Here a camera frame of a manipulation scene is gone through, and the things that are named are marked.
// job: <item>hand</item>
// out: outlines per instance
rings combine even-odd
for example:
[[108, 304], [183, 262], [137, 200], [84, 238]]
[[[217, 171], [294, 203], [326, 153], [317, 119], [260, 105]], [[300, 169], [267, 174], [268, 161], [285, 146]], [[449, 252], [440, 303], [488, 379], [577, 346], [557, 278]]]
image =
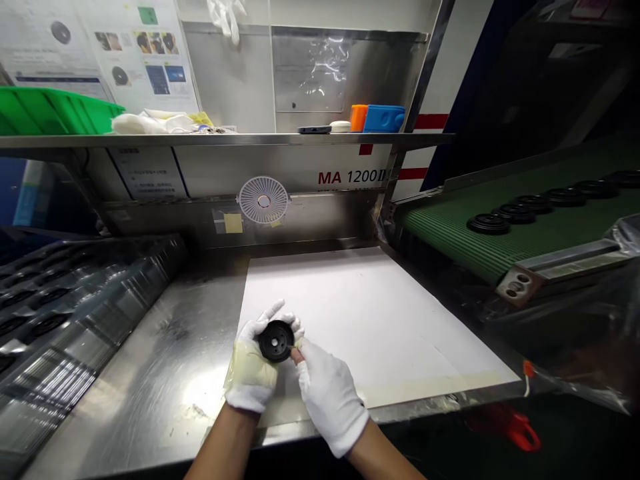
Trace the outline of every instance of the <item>hand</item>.
[[273, 395], [278, 370], [262, 356], [257, 342], [258, 335], [264, 332], [270, 321], [281, 320], [290, 324], [296, 343], [304, 336], [300, 319], [293, 313], [276, 316], [284, 304], [282, 299], [276, 301], [256, 320], [248, 321], [238, 333], [225, 379], [225, 398], [232, 407], [263, 413]]
[[336, 458], [358, 441], [368, 420], [355, 392], [349, 367], [306, 339], [291, 351], [302, 400], [320, 435]]

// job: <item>green conveyor belt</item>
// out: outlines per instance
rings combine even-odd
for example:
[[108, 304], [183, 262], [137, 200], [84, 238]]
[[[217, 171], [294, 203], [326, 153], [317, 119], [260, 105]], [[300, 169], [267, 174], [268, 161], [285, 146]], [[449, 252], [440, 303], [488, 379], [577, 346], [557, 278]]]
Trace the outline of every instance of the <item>green conveyor belt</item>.
[[595, 180], [616, 170], [640, 169], [640, 142], [616, 136], [544, 154], [557, 160], [472, 187], [407, 204], [395, 220], [488, 283], [497, 283], [515, 262], [602, 238], [620, 217], [640, 212], [640, 189], [584, 207], [556, 208], [530, 225], [512, 225], [506, 235], [469, 230], [467, 220], [519, 195]]

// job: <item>red stripe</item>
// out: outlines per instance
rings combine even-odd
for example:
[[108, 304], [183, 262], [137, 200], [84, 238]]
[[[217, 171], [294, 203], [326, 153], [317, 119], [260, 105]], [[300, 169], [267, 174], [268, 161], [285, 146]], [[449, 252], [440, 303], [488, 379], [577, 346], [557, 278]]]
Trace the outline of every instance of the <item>red stripe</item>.
[[360, 152], [358, 153], [358, 155], [370, 155], [372, 151], [372, 143], [363, 143], [362, 145], [360, 145]]
[[448, 118], [448, 113], [421, 114], [418, 115], [414, 129], [443, 129]]
[[398, 180], [422, 180], [427, 174], [428, 168], [423, 169], [401, 169]]

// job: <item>small white fan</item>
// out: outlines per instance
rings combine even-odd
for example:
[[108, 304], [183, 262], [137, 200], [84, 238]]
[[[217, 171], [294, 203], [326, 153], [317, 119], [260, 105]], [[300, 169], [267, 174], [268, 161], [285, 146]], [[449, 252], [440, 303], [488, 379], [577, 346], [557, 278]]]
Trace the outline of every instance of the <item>small white fan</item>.
[[256, 223], [280, 220], [289, 206], [287, 191], [278, 180], [271, 177], [254, 177], [246, 182], [236, 201], [242, 213]]

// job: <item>white glove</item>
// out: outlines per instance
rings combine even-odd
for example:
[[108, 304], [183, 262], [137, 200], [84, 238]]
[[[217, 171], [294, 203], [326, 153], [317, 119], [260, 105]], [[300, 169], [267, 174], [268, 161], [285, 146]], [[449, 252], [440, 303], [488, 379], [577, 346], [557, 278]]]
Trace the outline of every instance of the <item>white glove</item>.
[[282, 299], [276, 301], [256, 320], [248, 321], [238, 333], [225, 379], [225, 398], [232, 407], [263, 413], [273, 395], [278, 378], [277, 366], [262, 356], [257, 342], [258, 335], [264, 332], [270, 321], [282, 320], [290, 324], [297, 344], [304, 336], [300, 319], [293, 313], [275, 315], [284, 304]]
[[235, 19], [233, 9], [239, 15], [247, 15], [241, 0], [207, 0], [207, 7], [214, 26], [222, 29], [222, 34], [226, 38], [231, 37], [233, 44], [238, 45], [240, 43], [240, 33], [238, 32], [238, 22]]
[[340, 458], [362, 435], [369, 412], [355, 392], [345, 362], [306, 339], [301, 340], [299, 350], [304, 357], [296, 365], [302, 400], [331, 452]]

